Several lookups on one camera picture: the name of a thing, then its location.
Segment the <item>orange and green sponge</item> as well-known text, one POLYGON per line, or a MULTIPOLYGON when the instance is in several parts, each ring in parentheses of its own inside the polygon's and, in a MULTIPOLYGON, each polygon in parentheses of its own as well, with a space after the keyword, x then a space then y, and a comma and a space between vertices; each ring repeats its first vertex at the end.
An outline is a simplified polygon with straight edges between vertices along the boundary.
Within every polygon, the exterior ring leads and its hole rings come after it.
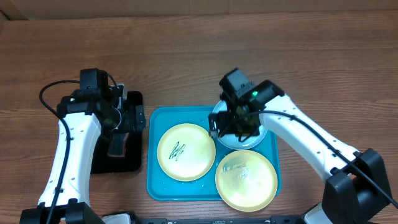
POLYGON ((108 147, 108 157, 125 157, 128 137, 129 133, 114 133, 108 147))

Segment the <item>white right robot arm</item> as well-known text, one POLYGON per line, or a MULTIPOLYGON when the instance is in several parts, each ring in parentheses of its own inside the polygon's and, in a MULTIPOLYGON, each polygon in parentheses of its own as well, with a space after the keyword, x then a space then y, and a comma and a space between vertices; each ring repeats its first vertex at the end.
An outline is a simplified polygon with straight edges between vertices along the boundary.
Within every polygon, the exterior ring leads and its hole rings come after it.
POLYGON ((209 115, 210 136, 231 149, 258 145, 266 131, 282 138, 325 183, 320 203, 297 223, 369 223, 392 198, 383 158, 360 152, 304 114, 275 83, 250 81, 238 68, 219 82, 220 102, 209 115))

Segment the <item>yellow plate with scribble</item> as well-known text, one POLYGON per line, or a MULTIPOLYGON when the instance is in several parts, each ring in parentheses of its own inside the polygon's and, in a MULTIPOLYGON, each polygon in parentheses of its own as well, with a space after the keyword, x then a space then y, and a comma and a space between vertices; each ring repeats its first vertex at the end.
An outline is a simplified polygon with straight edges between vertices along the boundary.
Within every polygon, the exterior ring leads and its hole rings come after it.
POLYGON ((203 177, 213 166, 216 146, 203 127, 183 123, 168 129, 157 146, 161 169, 172 179, 189 182, 203 177))

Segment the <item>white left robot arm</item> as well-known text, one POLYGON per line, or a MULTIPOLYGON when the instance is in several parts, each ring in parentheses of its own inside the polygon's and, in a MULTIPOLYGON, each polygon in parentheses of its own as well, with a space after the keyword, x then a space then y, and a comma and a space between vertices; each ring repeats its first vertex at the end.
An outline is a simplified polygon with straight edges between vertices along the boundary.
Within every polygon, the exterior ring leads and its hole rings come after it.
POLYGON ((136 172, 142 167, 142 135, 146 127, 143 96, 128 91, 106 71, 83 69, 79 87, 55 109, 58 144, 52 170, 35 208, 23 210, 20 223, 139 223, 134 212, 100 217, 90 206, 93 174, 136 172))

